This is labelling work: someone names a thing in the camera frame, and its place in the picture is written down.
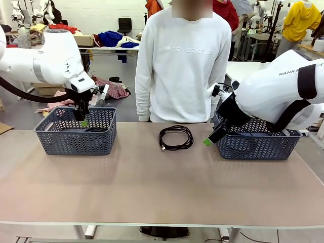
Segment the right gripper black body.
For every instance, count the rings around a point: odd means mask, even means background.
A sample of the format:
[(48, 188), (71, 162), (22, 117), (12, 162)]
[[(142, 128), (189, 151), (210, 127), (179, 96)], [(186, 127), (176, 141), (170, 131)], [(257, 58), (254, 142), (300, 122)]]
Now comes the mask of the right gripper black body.
[(222, 101), (216, 113), (221, 116), (221, 121), (215, 125), (215, 128), (220, 125), (241, 127), (248, 123), (253, 118), (245, 114), (237, 105), (235, 95), (230, 95), (226, 100)]

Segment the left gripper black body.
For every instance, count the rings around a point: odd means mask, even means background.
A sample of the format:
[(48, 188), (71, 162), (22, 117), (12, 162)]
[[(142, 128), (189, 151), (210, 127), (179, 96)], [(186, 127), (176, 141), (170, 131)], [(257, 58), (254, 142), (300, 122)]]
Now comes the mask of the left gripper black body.
[(89, 102), (92, 99), (92, 91), (87, 90), (81, 93), (70, 90), (70, 99), (78, 105), (80, 109), (88, 109)]

